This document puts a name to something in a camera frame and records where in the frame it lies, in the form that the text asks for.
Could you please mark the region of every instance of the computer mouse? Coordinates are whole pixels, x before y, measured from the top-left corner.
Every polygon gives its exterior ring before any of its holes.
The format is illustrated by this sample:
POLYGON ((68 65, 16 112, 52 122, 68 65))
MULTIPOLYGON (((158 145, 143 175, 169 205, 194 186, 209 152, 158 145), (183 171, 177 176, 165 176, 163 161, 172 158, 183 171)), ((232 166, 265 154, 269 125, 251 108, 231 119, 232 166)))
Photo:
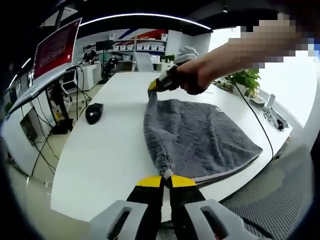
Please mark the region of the computer mouse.
POLYGON ((102 115, 104 105, 101 103, 94 103, 89 105, 85 110, 85 119, 88 124, 93 125, 99 121, 102 115))

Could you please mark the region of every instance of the white table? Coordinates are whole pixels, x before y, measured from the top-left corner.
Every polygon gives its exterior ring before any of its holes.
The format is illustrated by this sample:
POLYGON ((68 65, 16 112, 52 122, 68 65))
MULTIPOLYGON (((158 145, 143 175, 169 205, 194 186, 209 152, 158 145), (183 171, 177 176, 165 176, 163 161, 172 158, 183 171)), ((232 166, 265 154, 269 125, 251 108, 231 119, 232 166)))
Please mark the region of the white table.
MULTIPOLYGON (((117 73, 93 98, 92 103, 104 104, 102 117, 96 124, 89 125, 83 114, 65 143, 53 180, 53 210, 88 222, 114 201, 127 199, 139 180, 158 174, 146 147, 143 120, 147 88, 159 75, 156 72, 117 73)), ((206 199, 221 201, 250 181, 271 160, 267 138, 240 97, 213 85, 195 96, 182 89, 158 93, 159 100, 172 98, 219 106, 263 148, 262 154, 241 172, 202 187, 200 190, 206 199)), ((256 113, 276 153, 292 128, 281 132, 262 112, 256 113)), ((165 189, 162 221, 171 219, 168 193, 165 189)))
POLYGON ((100 63, 93 65, 86 65, 81 67, 83 74, 79 68, 77 68, 79 88, 84 91, 92 89, 101 80, 101 67, 100 63))

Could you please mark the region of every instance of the human hand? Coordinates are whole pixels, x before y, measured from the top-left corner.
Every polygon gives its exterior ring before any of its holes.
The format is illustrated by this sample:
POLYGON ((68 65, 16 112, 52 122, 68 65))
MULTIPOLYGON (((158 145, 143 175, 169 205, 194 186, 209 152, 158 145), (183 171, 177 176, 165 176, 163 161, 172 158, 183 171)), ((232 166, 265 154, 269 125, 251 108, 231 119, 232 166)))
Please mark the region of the human hand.
POLYGON ((183 63, 177 68, 177 71, 178 73, 192 77, 192 81, 188 81, 188 77, 180 84, 180 87, 188 94, 200 94, 204 92, 211 83, 211 80, 206 75, 204 60, 202 58, 196 58, 183 63))

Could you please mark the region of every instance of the green plant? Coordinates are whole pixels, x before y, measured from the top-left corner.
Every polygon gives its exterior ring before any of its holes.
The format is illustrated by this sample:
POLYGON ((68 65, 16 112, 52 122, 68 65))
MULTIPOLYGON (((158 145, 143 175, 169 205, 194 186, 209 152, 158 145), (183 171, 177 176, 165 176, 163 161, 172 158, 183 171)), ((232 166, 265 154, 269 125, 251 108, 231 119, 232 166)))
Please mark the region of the green plant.
POLYGON ((169 62, 169 61, 173 61, 174 62, 175 61, 175 55, 174 54, 172 54, 172 55, 161 55, 160 56, 160 61, 162 59, 164 59, 166 63, 169 62))
POLYGON ((259 76, 259 69, 246 69, 227 75, 224 78, 233 86, 235 84, 245 86, 247 88, 245 96, 247 97, 254 96, 257 88, 260 87, 260 84, 257 81, 258 79, 261 79, 259 76))
POLYGON ((175 61, 175 55, 174 55, 174 54, 172 54, 172 55, 167 55, 167 56, 166 56, 166 59, 167 59, 167 61, 172 61, 172 62, 174 62, 174 61, 175 61))

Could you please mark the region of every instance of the gray towel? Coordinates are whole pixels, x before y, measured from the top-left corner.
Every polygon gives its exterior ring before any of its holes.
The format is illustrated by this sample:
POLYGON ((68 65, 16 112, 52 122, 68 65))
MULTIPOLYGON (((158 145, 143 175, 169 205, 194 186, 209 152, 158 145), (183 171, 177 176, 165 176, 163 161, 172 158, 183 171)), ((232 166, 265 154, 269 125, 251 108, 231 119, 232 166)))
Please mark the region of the gray towel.
POLYGON ((217 106, 158 101, 155 92, 149 96, 143 130, 160 175, 175 174, 196 182, 239 171, 263 151, 217 106))

